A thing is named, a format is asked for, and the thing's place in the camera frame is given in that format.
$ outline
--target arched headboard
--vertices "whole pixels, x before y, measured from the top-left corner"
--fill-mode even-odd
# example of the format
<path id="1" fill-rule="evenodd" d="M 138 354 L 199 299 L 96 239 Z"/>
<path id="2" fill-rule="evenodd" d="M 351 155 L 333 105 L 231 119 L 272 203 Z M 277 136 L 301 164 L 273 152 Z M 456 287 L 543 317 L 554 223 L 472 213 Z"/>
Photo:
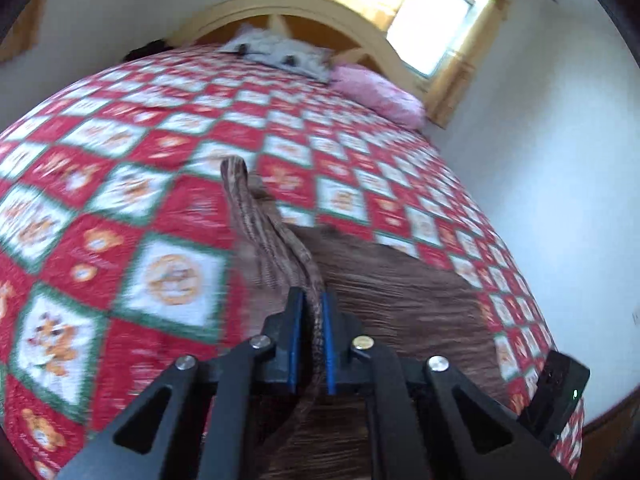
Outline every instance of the arched headboard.
<path id="1" fill-rule="evenodd" d="M 249 22 L 283 36 L 334 50 L 335 57 L 360 62 L 419 95 L 415 77 L 384 34 L 353 10 L 332 0 L 227 0 L 192 16 L 169 37 L 172 46 L 221 43 Z"/>

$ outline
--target pillow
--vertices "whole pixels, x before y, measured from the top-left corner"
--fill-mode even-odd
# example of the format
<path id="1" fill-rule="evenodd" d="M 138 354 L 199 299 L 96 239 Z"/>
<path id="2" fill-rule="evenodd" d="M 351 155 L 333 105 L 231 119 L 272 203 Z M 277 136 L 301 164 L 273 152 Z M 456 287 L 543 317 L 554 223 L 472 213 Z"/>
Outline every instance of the pillow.
<path id="1" fill-rule="evenodd" d="M 333 90 L 398 126 L 410 130 L 424 126 L 422 103 L 380 74 L 361 65 L 344 64 L 334 67 L 331 80 Z"/>
<path id="2" fill-rule="evenodd" d="M 327 83 L 331 71 L 327 61 L 332 54 L 304 41 L 283 38 L 271 32 L 242 24 L 239 34 L 224 44 L 220 52 L 233 52 L 250 61 L 274 66 Z"/>

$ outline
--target silver bolt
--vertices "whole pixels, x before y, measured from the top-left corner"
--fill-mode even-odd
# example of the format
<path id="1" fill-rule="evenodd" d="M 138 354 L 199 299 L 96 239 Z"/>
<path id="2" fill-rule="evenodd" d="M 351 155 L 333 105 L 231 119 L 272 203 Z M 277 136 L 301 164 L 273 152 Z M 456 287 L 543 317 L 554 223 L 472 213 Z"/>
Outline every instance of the silver bolt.
<path id="1" fill-rule="evenodd" d="M 428 361 L 429 368 L 434 372 L 443 372 L 449 368 L 449 360 L 441 355 L 434 355 Z"/>
<path id="2" fill-rule="evenodd" d="M 249 343 L 251 343 L 251 346 L 257 350 L 269 346 L 271 344 L 271 339 L 269 339 L 269 336 L 263 334 L 254 335 Z"/>
<path id="3" fill-rule="evenodd" d="M 373 346 L 373 343 L 373 338 L 368 335 L 359 335 L 351 341 L 351 344 L 356 350 L 369 350 Z"/>
<path id="4" fill-rule="evenodd" d="M 193 368 L 196 364 L 196 358 L 192 355 L 183 355 L 175 360 L 175 367 L 178 370 L 188 370 Z"/>

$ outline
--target fluffy pink pillow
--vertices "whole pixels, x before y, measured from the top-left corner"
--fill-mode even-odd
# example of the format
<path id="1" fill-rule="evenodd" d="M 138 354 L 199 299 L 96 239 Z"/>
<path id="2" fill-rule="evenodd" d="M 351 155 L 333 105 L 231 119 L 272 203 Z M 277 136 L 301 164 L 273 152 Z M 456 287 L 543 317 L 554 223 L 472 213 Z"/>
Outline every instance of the fluffy pink pillow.
<path id="1" fill-rule="evenodd" d="M 418 130 L 424 125 L 424 107 L 417 98 L 361 65 L 334 67 L 330 87 L 399 126 Z"/>

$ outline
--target bedspread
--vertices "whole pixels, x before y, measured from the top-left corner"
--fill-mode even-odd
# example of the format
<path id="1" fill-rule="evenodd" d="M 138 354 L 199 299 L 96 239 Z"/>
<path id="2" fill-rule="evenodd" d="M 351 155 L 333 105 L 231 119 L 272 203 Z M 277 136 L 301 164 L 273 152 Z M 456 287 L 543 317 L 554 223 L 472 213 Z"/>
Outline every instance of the bedspread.
<path id="1" fill-rule="evenodd" d="M 0 416 L 45 479 L 182 354 L 247 337 L 220 161 L 286 221 L 333 224 L 478 291 L 519 412 L 553 339 L 510 252 L 437 151 L 326 86 L 217 54 L 100 72 L 0 137 Z M 582 403 L 555 457 L 577 467 Z"/>

